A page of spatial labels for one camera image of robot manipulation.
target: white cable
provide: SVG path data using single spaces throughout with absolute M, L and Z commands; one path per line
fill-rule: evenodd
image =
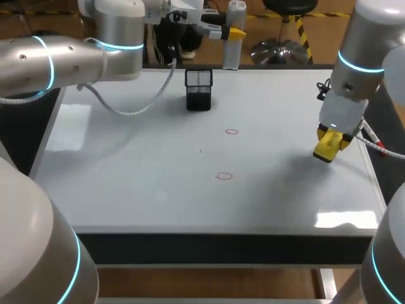
M 395 153 L 395 152 L 391 152 L 387 149 L 381 148 L 380 146 L 377 146 L 376 144 L 372 143 L 371 141 L 368 141 L 367 139 L 364 139 L 361 135 L 356 135 L 356 138 L 361 141 L 362 143 L 365 143 L 366 146 L 369 146 L 373 149 L 378 150 L 379 152 L 385 153 L 386 155 L 395 157 L 395 158 L 399 158 L 400 160 L 405 160 L 405 155 L 399 154 L 399 153 Z
M 167 77 L 167 79 L 166 79 L 165 83 L 163 84 L 162 88 L 161 88 L 161 89 L 159 90 L 159 92 L 155 95 L 155 97 L 153 97 L 152 101 L 151 101 L 147 106 L 145 106 L 143 109 L 141 109 L 141 110 L 139 110 L 139 111 L 136 111 L 136 112 L 122 112 L 122 111 L 118 111 L 118 110 L 116 110 L 116 109 L 113 109 L 109 104 L 107 104 L 107 103 L 105 102 L 105 100 L 104 100 L 103 97 L 100 95 L 100 93 L 98 93 L 98 91 L 97 91 L 94 87 L 92 87 L 90 84 L 78 85 L 78 86 L 77 86 L 77 89 L 78 89 L 79 91 L 81 91 L 81 89 L 82 89 L 83 87 L 85 87 L 86 89 L 90 90 L 90 92 L 93 93 L 93 94 L 96 96 L 96 98 L 100 101 L 100 103 L 101 103 L 107 110 L 109 110 L 109 111 L 111 111 L 111 112 L 113 112 L 113 113 L 115 113 L 115 114 L 118 114 L 118 115 L 121 115 L 121 116 L 127 116 L 127 117 L 130 117 L 130 116 L 138 116 L 138 115 L 140 115 L 140 114 L 145 113 L 151 106 L 153 106 L 153 105 L 155 104 L 156 100 L 158 100 L 158 98 L 163 94 L 163 92 L 165 91 L 167 85 L 168 85 L 169 82 L 171 81 L 171 78 L 173 77 L 174 71 L 175 71 L 175 69 L 176 69 L 176 64 L 177 64 L 177 59 L 176 59 L 176 58 L 173 58 L 173 61 L 172 61 L 172 63 L 171 63 L 171 70 L 170 70 L 169 76 Z
M 0 104 L 3 104 L 3 105 L 24 105 L 25 103 L 31 103 L 31 102 L 33 102 L 35 100 L 38 100 L 38 99 L 44 97 L 49 92 L 51 92 L 51 90 L 42 91 L 42 92 L 39 92 L 38 94 L 36 94 L 34 96 L 27 97 L 27 98 L 18 98 L 18 99 L 0 98 Z

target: stool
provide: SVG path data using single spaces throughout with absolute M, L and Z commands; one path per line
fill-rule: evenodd
M 270 38 L 257 43 L 251 52 L 256 65 L 267 64 L 299 64 L 308 63 L 306 50 L 295 41 L 285 40 L 285 28 L 292 15 L 305 15 L 312 11 L 318 0 L 263 0 L 266 9 L 272 10 L 282 17 L 282 25 L 278 39 Z

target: white table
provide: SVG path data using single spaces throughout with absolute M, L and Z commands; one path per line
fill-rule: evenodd
M 31 176 L 84 235 L 372 237 L 385 203 L 365 146 L 353 140 L 331 164 L 312 156 L 315 84 L 330 72 L 215 70 L 212 109 L 191 113 L 179 70 L 135 118 L 70 87 Z M 95 87 L 115 108 L 135 111 L 166 77 L 147 70 L 135 82 Z

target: floor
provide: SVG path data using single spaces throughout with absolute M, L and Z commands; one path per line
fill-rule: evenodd
M 220 9 L 227 7 L 228 0 L 215 1 Z M 7 14 L 17 10 L 14 4 L 0 6 L 0 39 L 9 39 L 31 30 L 54 30 L 60 34 L 83 38 L 80 19 L 77 15 L 40 16 L 41 11 L 76 11 L 77 0 L 40 1 L 21 0 L 27 11 L 29 27 L 23 26 L 19 16 Z M 276 37 L 280 29 L 279 18 L 255 18 L 252 15 L 270 13 L 265 11 L 260 0 L 247 2 L 249 14 L 246 23 L 247 37 L 242 50 L 242 64 L 252 64 L 250 50 L 258 41 Z M 354 0 L 319 0 L 315 12 L 350 13 Z M 314 63 L 333 64 L 344 36 L 347 17 L 306 17 L 303 24 L 308 37 Z M 294 22 L 288 25 L 289 38 L 297 42 L 300 37 Z M 197 56 L 190 63 L 221 63 L 222 43 L 203 40 Z M 405 109 L 398 107 L 405 122 Z M 352 270 L 334 270 L 339 288 Z M 101 296 L 137 297 L 240 297 L 240 298 L 316 298 L 315 276 L 308 269 L 102 269 L 100 270 Z

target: blue led ring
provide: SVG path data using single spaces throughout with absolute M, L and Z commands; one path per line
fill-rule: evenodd
M 392 294 L 391 290 L 387 287 L 387 285 L 385 285 L 384 281 L 382 280 L 382 278 L 381 278 L 381 276 L 380 276 L 380 273 L 379 273 L 379 271 L 378 271 L 378 269 L 377 269 L 377 265 L 376 265 L 375 259 L 374 259 L 374 243 L 373 243 L 373 245 L 371 246 L 371 257 L 372 257 L 372 259 L 373 259 L 373 265 L 374 265 L 375 274 L 377 275 L 378 280 L 380 281 L 382 287 L 384 287 L 385 291 L 386 291 L 386 292 L 389 294 L 389 296 L 395 301 L 395 303 L 397 303 L 397 304 L 402 304 L 401 301 L 399 301 L 399 300 Z
M 142 49 L 144 47 L 143 44 L 141 44 L 140 46 L 116 46 L 114 44 L 109 44 L 109 43 L 105 43 L 102 41 L 99 41 L 99 42 L 102 46 L 105 46 L 106 48 L 111 48 L 111 49 Z
M 48 56 L 48 60 L 49 60 L 49 67 L 51 69 L 51 76 L 50 76 L 50 79 L 49 79 L 49 84 L 48 84 L 48 87 L 46 88 L 46 91 L 47 91 L 52 87 L 53 82 L 54 82 L 54 78 L 55 78 L 55 71 L 54 71 L 52 56 L 51 56 L 51 53 L 49 52 L 49 49 L 48 49 L 46 43 L 41 38 L 39 38 L 37 36 L 32 36 L 32 38 L 37 39 L 42 44 L 44 49 L 47 51 L 47 56 Z
M 75 235 L 76 238 L 76 245 L 77 245 L 77 262 L 76 262 L 76 269 L 75 269 L 75 273 L 73 274 L 72 280 L 70 281 L 69 286 L 67 287 L 65 293 L 63 294 L 63 296 L 61 297 L 61 299 L 57 302 L 57 304 L 62 304 L 66 298 L 68 297 L 70 291 L 72 290 L 73 285 L 75 284 L 77 275 L 78 275 L 78 270 L 80 268 L 80 257 L 81 257 L 81 253 L 80 253 L 80 243 L 78 241 L 77 235 L 75 234 L 75 232 L 73 231 L 73 234 Z
M 360 66 L 353 65 L 349 63 L 346 59 L 343 58 L 342 54 L 340 51 L 337 53 L 340 60 L 347 65 L 349 68 L 352 68 L 353 70 L 359 71 L 359 72 L 364 72 L 364 73 L 382 73 L 384 72 L 383 68 L 375 68 L 375 69 L 370 69 L 370 68 L 361 68 Z

